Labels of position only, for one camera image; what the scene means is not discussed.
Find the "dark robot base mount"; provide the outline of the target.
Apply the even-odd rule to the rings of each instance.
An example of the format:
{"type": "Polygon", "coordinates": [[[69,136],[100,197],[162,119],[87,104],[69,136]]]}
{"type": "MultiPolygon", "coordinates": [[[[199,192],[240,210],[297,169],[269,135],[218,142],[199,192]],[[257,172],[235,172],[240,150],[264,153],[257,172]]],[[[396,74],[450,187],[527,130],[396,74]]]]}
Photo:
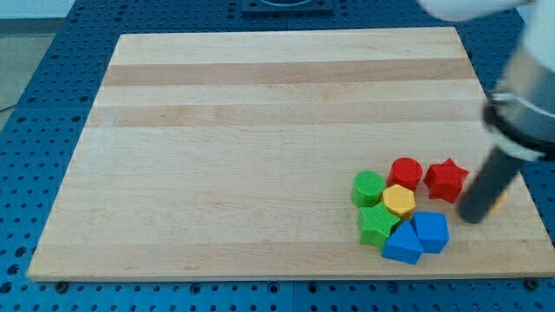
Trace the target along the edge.
{"type": "Polygon", "coordinates": [[[241,0],[242,13],[331,12],[333,0],[241,0]]]}

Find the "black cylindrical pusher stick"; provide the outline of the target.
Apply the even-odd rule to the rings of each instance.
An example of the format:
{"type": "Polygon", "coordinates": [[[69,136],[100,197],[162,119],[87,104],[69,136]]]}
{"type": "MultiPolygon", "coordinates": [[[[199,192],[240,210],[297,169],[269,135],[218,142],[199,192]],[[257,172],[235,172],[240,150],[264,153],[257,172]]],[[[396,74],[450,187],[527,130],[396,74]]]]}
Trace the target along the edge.
{"type": "Polygon", "coordinates": [[[494,147],[461,197],[457,207],[459,216],[470,224],[481,223],[524,164],[523,159],[494,147]]]}

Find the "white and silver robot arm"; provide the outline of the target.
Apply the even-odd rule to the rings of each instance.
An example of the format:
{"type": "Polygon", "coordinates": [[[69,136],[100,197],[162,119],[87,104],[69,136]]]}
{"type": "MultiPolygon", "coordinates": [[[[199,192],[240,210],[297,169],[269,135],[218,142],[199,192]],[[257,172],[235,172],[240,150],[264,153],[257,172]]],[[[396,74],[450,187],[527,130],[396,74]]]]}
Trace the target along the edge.
{"type": "Polygon", "coordinates": [[[458,204],[471,224],[485,219],[526,163],[554,159],[554,2],[532,6],[532,19],[483,106],[493,148],[458,204]]]}

